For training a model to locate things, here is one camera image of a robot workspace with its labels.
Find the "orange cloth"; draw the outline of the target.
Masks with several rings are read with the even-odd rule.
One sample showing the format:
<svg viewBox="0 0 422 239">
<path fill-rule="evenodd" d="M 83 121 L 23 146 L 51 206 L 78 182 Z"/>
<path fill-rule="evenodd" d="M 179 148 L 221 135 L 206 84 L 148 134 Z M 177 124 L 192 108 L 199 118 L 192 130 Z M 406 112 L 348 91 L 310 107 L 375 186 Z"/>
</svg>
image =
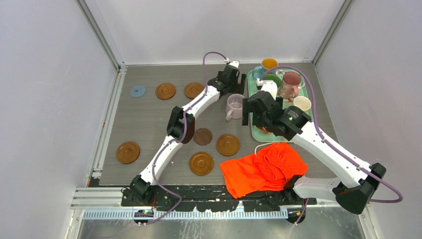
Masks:
<svg viewBox="0 0 422 239">
<path fill-rule="evenodd" d="M 248 156 L 219 164 L 228 192 L 238 199 L 256 191 L 282 191 L 308 166 L 287 143 L 277 142 Z"/>
</svg>

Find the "green inside mug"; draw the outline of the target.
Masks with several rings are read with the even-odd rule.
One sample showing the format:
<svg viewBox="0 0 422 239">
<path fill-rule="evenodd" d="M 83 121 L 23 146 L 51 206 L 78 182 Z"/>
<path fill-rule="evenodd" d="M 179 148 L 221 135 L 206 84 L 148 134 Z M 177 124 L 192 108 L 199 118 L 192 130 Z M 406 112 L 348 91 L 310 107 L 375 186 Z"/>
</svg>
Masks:
<svg viewBox="0 0 422 239">
<path fill-rule="evenodd" d="M 267 74 L 267 75 L 263 76 L 262 80 L 264 82 L 265 81 L 273 81 L 277 85 L 277 88 L 280 88 L 281 83 L 282 83 L 282 80 L 277 75 L 274 75 L 274 74 Z"/>
</svg>

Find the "dark walnut round coaster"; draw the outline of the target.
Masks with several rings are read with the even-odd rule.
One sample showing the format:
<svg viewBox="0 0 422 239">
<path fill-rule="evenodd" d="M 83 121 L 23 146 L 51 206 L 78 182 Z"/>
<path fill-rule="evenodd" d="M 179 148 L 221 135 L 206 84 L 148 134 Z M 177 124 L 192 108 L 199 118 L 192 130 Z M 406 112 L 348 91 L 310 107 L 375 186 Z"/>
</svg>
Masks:
<svg viewBox="0 0 422 239">
<path fill-rule="evenodd" d="M 207 128 L 199 128 L 195 131 L 194 142 L 198 145 L 207 145 L 212 141 L 212 132 Z"/>
</svg>

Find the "blue round coaster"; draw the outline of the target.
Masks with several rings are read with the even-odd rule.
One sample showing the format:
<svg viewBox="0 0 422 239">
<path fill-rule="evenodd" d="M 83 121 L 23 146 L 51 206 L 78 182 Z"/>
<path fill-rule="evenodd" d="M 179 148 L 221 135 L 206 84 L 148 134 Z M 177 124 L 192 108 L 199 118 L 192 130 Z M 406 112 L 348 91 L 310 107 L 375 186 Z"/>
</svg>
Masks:
<svg viewBox="0 0 422 239">
<path fill-rule="evenodd" d="M 146 93 L 146 88 L 143 85 L 136 85 L 130 90 L 130 96 L 133 98 L 142 97 Z"/>
</svg>

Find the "small tan cup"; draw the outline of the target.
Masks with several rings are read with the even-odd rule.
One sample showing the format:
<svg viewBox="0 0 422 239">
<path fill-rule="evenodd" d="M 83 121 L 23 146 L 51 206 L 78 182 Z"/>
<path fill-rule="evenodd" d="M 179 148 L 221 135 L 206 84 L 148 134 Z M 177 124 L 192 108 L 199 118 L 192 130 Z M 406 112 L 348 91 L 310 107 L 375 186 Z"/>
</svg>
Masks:
<svg viewBox="0 0 422 239">
<path fill-rule="evenodd" d="M 270 134 L 271 132 L 269 132 L 268 130 L 266 130 L 264 127 L 259 127 L 259 129 L 264 132 L 265 134 Z"/>
</svg>

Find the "brown wooden coaster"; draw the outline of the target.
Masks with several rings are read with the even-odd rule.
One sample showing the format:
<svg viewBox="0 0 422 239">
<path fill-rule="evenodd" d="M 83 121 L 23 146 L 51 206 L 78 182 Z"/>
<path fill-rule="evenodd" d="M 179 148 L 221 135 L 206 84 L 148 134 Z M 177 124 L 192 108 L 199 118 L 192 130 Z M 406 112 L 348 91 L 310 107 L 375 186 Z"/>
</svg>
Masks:
<svg viewBox="0 0 422 239">
<path fill-rule="evenodd" d="M 128 141 L 121 144 L 116 151 L 116 159 L 122 164 L 131 164 L 140 156 L 140 147 L 136 142 Z"/>
<path fill-rule="evenodd" d="M 233 156 L 240 150 L 240 141 L 232 134 L 224 134 L 217 139 L 216 149 L 223 156 Z"/>
<path fill-rule="evenodd" d="M 208 175 L 213 170 L 213 166 L 213 157 L 206 152 L 193 154 L 189 161 L 191 172 L 198 176 Z"/>
<path fill-rule="evenodd" d="M 161 100 L 171 99 L 176 93 L 176 87 L 172 83 L 162 83 L 156 87 L 155 95 Z"/>
<path fill-rule="evenodd" d="M 184 94 L 188 99 L 194 99 L 204 90 L 204 88 L 204 85 L 198 82 L 188 83 L 184 88 Z"/>
</svg>

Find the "green floral tray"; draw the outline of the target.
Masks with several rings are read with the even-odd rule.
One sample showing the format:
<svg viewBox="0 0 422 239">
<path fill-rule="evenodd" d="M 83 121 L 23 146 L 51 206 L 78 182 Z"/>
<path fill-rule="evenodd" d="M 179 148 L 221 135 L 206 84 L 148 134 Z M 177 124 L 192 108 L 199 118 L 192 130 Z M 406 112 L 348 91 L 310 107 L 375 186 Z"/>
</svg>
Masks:
<svg viewBox="0 0 422 239">
<path fill-rule="evenodd" d="M 247 85 L 248 85 L 248 96 L 252 96 L 253 94 L 257 93 L 257 86 L 256 86 L 256 78 L 253 77 L 253 71 L 249 71 L 247 74 Z M 298 71 L 293 70 L 293 69 L 281 69 L 279 70 L 279 74 L 277 74 L 277 76 L 279 76 L 280 79 L 282 79 L 283 75 L 287 72 L 295 72 L 297 74 L 299 74 L 299 76 L 301 77 L 301 83 L 299 86 L 299 96 L 303 96 L 306 97 L 308 99 L 311 99 L 311 96 L 308 95 L 308 92 L 305 88 L 306 86 L 306 82 L 304 80 L 303 75 L 301 75 Z M 253 138 L 258 141 L 258 142 L 262 142 L 262 143 L 268 143 L 268 142 L 289 142 L 288 140 L 286 140 L 285 138 L 281 137 L 281 136 L 275 136 L 274 134 L 266 134 L 264 131 L 260 130 L 257 126 L 253 125 L 252 123 L 250 123 L 250 127 L 251 127 L 251 134 L 253 136 Z"/>
</svg>

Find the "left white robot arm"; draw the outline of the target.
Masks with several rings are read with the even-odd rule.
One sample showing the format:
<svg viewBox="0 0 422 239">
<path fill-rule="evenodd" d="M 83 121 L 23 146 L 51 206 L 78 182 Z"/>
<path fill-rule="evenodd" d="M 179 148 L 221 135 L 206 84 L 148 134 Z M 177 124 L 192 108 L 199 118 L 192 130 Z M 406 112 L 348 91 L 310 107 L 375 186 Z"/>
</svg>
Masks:
<svg viewBox="0 0 422 239">
<path fill-rule="evenodd" d="M 167 135 L 150 163 L 130 183 L 129 190 L 138 204 L 146 206 L 153 199 L 153 186 L 173 155 L 195 134 L 195 121 L 205 109 L 224 95 L 243 94 L 246 75 L 240 74 L 239 62 L 226 63 L 223 71 L 210 79 L 205 88 L 183 107 L 175 106 L 167 124 Z"/>
</svg>

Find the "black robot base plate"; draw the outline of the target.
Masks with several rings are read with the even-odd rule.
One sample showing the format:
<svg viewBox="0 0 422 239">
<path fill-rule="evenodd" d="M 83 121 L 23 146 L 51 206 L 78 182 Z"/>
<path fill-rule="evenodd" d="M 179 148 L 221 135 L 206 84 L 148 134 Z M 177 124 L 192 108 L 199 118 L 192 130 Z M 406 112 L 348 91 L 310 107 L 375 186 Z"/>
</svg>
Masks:
<svg viewBox="0 0 422 239">
<path fill-rule="evenodd" d="M 205 212 L 234 211 L 243 206 L 246 212 L 272 212 L 281 206 L 301 208 L 304 199 L 287 198 L 283 191 L 257 191 L 239 199 L 234 198 L 224 185 L 166 185 L 170 191 L 182 197 L 174 209 L 177 212 L 191 212 L 194 209 Z M 160 188 L 152 186 L 146 196 L 135 196 L 128 187 L 121 188 L 121 205 L 124 207 L 146 206 L 158 211 L 168 211 L 179 198 Z"/>
</svg>

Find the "lilac ceramic mug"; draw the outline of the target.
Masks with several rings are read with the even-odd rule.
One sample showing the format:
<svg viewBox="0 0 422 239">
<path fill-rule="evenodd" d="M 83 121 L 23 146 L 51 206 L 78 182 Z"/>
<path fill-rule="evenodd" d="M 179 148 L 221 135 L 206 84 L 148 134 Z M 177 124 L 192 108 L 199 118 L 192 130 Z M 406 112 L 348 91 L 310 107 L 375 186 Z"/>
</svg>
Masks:
<svg viewBox="0 0 422 239">
<path fill-rule="evenodd" d="M 243 99 L 245 97 L 241 94 L 232 94 L 227 98 L 226 102 L 226 116 L 225 120 L 238 120 L 242 118 Z"/>
</svg>

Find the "blue mug yellow inside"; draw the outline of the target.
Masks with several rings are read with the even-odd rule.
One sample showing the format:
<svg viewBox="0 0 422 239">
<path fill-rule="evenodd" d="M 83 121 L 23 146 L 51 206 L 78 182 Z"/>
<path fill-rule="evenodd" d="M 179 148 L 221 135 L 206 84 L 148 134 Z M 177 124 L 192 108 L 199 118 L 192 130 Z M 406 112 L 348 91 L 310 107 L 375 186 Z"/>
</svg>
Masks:
<svg viewBox="0 0 422 239">
<path fill-rule="evenodd" d="M 254 79 L 260 79 L 265 72 L 277 66 L 278 66 L 277 60 L 273 58 L 266 58 L 262 60 L 260 66 L 257 66 L 252 70 L 252 77 Z"/>
</svg>

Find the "pink floral mug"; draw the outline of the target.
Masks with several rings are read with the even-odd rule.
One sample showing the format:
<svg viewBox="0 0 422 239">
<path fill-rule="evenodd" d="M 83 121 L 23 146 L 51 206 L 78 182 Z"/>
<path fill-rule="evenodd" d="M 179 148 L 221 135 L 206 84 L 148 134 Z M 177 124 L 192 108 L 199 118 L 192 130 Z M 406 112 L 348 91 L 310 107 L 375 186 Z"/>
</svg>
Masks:
<svg viewBox="0 0 422 239">
<path fill-rule="evenodd" d="M 286 72 L 278 89 L 278 95 L 283 99 L 290 99 L 299 96 L 301 77 L 295 72 Z"/>
</svg>

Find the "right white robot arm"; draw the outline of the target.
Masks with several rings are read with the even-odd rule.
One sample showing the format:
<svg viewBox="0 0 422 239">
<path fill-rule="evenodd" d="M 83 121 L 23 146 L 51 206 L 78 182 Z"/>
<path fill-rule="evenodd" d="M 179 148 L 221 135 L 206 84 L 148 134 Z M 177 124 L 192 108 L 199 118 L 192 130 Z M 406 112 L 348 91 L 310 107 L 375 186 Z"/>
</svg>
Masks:
<svg viewBox="0 0 422 239">
<path fill-rule="evenodd" d="M 330 143 L 330 137 L 320 136 L 311 117 L 295 106 L 286 109 L 269 92 L 260 91 L 243 99 L 242 125 L 248 116 L 257 117 L 259 125 L 276 136 L 282 136 L 304 148 L 335 175 L 331 179 L 309 178 L 295 174 L 284 186 L 284 197 L 296 204 L 302 199 L 318 198 L 336 201 L 345 210 L 361 214 L 369 203 L 386 168 L 380 163 L 369 164 L 341 147 Z"/>
</svg>

